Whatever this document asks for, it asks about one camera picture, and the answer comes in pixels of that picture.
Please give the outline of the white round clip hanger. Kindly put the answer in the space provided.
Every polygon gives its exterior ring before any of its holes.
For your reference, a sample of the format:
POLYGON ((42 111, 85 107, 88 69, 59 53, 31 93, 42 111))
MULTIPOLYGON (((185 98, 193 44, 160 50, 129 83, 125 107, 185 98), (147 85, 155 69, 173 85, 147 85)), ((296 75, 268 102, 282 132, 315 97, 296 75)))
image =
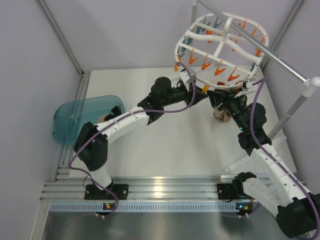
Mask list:
POLYGON ((203 89, 227 90, 239 88, 254 78, 263 59, 262 50, 250 43, 243 34, 231 28, 236 24, 264 47, 270 43, 266 30, 256 21, 226 13, 223 21, 213 13, 197 18, 178 40, 174 49, 176 62, 194 67, 196 82, 203 89), (224 82, 228 86, 219 86, 224 82))

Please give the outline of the brown argyle sock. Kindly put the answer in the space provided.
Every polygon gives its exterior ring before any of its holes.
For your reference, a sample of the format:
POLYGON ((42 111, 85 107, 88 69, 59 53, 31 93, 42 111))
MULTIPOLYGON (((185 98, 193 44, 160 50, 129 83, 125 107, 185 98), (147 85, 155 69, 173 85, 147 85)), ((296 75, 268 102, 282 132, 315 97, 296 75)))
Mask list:
MULTIPOLYGON (((239 103, 242 107, 247 107, 247 96, 243 95, 238 97, 239 103)), ((228 123, 232 119, 232 115, 225 109, 219 110, 219 107, 222 106, 222 102, 220 102, 218 105, 216 105, 213 108, 213 116, 216 120, 218 120, 221 123, 228 123)))

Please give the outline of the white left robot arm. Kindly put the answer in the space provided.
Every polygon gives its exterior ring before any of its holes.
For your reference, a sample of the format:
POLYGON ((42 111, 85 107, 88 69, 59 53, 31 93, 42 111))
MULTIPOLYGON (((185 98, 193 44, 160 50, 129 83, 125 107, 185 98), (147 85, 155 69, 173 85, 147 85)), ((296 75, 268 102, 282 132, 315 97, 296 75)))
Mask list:
POLYGON ((101 124, 87 122, 83 125, 73 150, 86 166, 85 173, 96 185, 95 192, 103 199, 113 194, 113 181, 108 174, 106 162, 109 145, 137 127, 157 121, 166 111, 165 107, 185 102, 189 107, 207 98, 195 83, 179 80, 176 87, 167 77, 155 80, 150 93, 136 107, 101 124))

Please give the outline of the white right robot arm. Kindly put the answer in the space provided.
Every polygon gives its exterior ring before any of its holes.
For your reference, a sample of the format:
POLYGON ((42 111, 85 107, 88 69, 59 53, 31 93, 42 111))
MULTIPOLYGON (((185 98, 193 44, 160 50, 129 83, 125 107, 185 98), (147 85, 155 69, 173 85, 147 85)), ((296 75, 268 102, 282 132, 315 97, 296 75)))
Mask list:
POLYGON ((247 155, 259 165, 272 183, 268 187, 251 172, 242 172, 232 181, 238 198, 250 196, 275 218, 288 237, 299 237, 315 231, 320 235, 320 196, 308 190, 282 161, 263 125, 267 122, 265 107, 254 101, 247 104, 238 90, 209 90, 211 106, 230 114, 240 129, 238 142, 247 155))

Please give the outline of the beige red patterned sock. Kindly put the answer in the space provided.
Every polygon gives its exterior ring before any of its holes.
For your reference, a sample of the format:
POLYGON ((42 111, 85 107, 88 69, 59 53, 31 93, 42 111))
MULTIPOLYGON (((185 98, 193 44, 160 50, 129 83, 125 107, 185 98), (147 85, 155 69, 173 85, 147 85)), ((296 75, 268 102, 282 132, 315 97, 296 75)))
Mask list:
POLYGON ((111 115, 109 113, 103 114, 97 119, 96 123, 97 124, 104 123, 104 122, 110 120, 112 117, 113 117, 113 115, 111 115))

